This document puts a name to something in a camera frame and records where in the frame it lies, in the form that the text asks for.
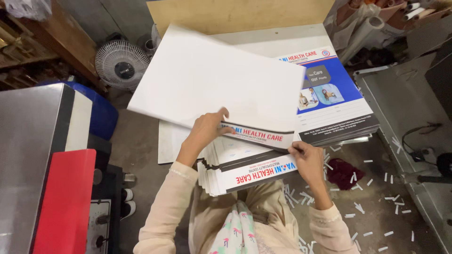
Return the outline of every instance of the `blue container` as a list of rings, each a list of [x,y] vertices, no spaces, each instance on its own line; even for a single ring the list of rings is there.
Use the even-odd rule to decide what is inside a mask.
[[[89,132],[109,141],[113,136],[116,123],[118,122],[119,114],[116,108],[113,107],[106,98],[100,96],[94,90],[73,81],[44,81],[38,85],[50,85],[55,83],[65,83],[93,102]]]

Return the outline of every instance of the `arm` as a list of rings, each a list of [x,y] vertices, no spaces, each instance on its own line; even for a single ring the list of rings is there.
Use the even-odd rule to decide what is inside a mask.
[[[176,253],[176,227],[190,204],[192,190],[198,179],[198,173],[190,166],[195,163],[201,150],[216,137],[233,132],[230,127],[218,129],[223,115],[229,116],[225,108],[196,119],[155,197],[144,227],[140,229],[134,254]]]
[[[315,208],[309,208],[310,228],[322,253],[359,254],[323,180],[323,149],[298,141],[288,151],[295,157],[300,175],[314,194]]]

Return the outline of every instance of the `floor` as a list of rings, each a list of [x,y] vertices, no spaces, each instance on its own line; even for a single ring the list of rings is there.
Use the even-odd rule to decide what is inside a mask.
[[[144,225],[151,205],[154,201],[160,185],[163,183],[168,172],[169,165],[157,164],[158,152],[158,120],[127,111],[129,93],[118,91],[110,92],[110,100],[119,109],[119,121],[115,133],[111,139],[113,150],[110,164],[120,166],[124,172],[135,174],[137,180],[130,185],[134,193],[134,201],[137,204],[135,214],[121,221],[122,254],[132,253],[133,247],[138,241],[139,229]],[[375,254],[378,249],[388,246],[382,253],[392,254],[431,254],[441,253],[434,233],[426,225],[419,214],[410,195],[408,194],[401,179],[397,177],[396,169],[392,165],[389,155],[378,136],[374,136],[366,143],[344,145],[338,151],[327,148],[331,158],[341,158],[361,171],[366,176],[358,183],[363,190],[331,192],[331,197],[342,215],[355,213],[354,218],[346,219],[350,235],[356,232],[356,239],[361,246],[362,254]],[[388,173],[388,181],[384,181],[385,173]],[[394,183],[390,183],[390,175],[394,175]],[[367,182],[373,179],[370,186]],[[310,194],[306,189],[306,183],[301,177],[285,179],[290,190],[295,189],[294,196],[297,197],[302,191]],[[336,188],[328,182],[329,187]],[[395,214],[394,202],[385,200],[384,197],[395,197],[405,202],[399,207],[399,214]],[[361,204],[365,214],[359,212],[354,202]],[[411,210],[411,213],[403,214],[403,210]],[[292,209],[299,224],[300,237],[306,242],[314,240],[309,229],[308,207],[305,204],[295,204]],[[188,216],[184,218],[176,230],[177,253],[185,254],[188,251]],[[411,242],[411,231],[414,231],[414,242]],[[372,231],[373,234],[363,236],[364,233]],[[394,231],[387,237],[385,233]],[[314,244],[314,253],[320,253],[319,246]]]

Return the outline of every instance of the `maroon cloth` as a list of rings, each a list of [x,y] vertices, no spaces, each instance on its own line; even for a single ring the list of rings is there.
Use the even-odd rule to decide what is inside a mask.
[[[357,181],[355,180],[353,181],[353,183],[350,183],[353,172],[356,173],[356,179],[358,181],[361,180],[365,175],[364,172],[339,158],[330,159],[328,165],[333,168],[333,170],[327,168],[328,181],[330,181],[330,183],[335,183],[341,190],[349,190],[356,185]]]

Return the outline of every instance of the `shoe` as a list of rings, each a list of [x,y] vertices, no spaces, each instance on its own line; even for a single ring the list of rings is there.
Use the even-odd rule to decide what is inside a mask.
[[[132,215],[137,209],[134,201],[127,201],[121,203],[121,220]]]
[[[131,201],[133,199],[133,192],[131,189],[121,189],[121,202]]]

